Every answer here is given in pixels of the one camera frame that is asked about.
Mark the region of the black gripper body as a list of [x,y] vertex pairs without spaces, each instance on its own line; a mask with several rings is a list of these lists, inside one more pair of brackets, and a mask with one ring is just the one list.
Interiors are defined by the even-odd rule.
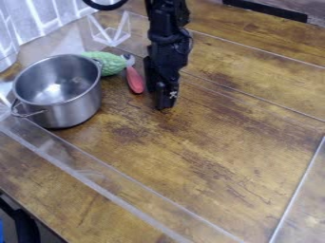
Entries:
[[192,36],[187,30],[191,11],[187,0],[145,0],[150,22],[148,56],[160,80],[177,82],[180,70],[188,65]]

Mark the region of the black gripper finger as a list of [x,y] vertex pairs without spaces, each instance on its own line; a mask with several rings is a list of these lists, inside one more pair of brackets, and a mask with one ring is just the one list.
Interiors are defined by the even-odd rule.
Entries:
[[157,108],[164,110],[172,108],[178,99],[180,84],[157,82],[156,84],[156,100]]
[[149,92],[156,91],[156,68],[152,64],[152,59],[149,56],[144,59],[144,68],[145,68],[145,79]]

